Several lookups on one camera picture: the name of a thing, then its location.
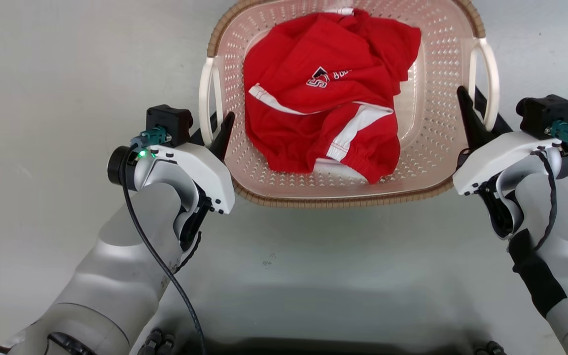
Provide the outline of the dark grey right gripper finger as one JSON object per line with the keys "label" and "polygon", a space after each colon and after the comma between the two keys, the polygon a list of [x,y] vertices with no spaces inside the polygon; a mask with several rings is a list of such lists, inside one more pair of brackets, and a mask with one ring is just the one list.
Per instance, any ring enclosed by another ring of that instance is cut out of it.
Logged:
{"label": "dark grey right gripper finger", "polygon": [[477,115],[478,113],[485,113],[487,99],[478,88],[475,89],[474,98],[471,98],[464,86],[458,87],[456,94],[461,110],[467,146],[470,150],[475,151],[492,141],[492,132],[486,129],[483,119]]}
{"label": "dark grey right gripper finger", "polygon": [[[488,103],[488,101],[487,101],[487,98],[485,97],[485,95],[482,94],[482,92],[479,90],[478,87],[475,87],[474,104],[475,104],[476,111],[478,111],[481,114],[483,119],[485,119],[485,111],[486,111],[487,103]],[[500,136],[502,134],[510,133],[512,131],[513,130],[509,126],[509,124],[503,119],[503,117],[500,114],[498,114],[496,121],[495,121],[495,125],[494,125],[493,129],[491,130],[491,132],[496,136]]]}

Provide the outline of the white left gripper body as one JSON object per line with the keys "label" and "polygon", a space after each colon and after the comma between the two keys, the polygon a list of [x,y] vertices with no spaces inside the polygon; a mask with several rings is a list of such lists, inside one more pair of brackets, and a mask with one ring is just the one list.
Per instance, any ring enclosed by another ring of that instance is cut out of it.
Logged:
{"label": "white left gripper body", "polygon": [[135,165],[133,180],[136,191],[155,183],[173,186],[188,212],[197,210],[200,191],[205,199],[211,200],[215,212],[229,214],[235,204],[234,186],[227,166],[198,144],[147,148]]}

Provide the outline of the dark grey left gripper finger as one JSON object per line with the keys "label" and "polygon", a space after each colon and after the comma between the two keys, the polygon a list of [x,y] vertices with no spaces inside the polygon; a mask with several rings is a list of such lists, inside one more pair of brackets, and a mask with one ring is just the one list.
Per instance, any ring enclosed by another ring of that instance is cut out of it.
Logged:
{"label": "dark grey left gripper finger", "polygon": [[[218,129],[218,119],[217,119],[217,113],[214,112],[211,117],[210,117],[210,123],[211,123],[211,131],[212,134],[216,133],[216,130]],[[205,142],[203,140],[203,135],[202,135],[202,130],[201,128],[199,128],[194,134],[191,135],[191,138],[189,140],[190,143],[193,144],[198,144],[200,146],[206,146]]]}
{"label": "dark grey left gripper finger", "polygon": [[235,113],[230,111],[219,126],[219,132],[210,145],[209,150],[221,161],[224,161],[234,127]]}

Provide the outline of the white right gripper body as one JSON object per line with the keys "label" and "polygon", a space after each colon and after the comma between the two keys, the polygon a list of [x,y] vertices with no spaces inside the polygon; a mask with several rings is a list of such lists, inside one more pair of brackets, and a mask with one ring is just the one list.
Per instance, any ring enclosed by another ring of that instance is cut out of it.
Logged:
{"label": "white right gripper body", "polygon": [[559,139],[539,140],[523,131],[505,133],[472,152],[453,175],[459,195],[471,195],[492,177],[518,163],[539,148],[552,148]]}

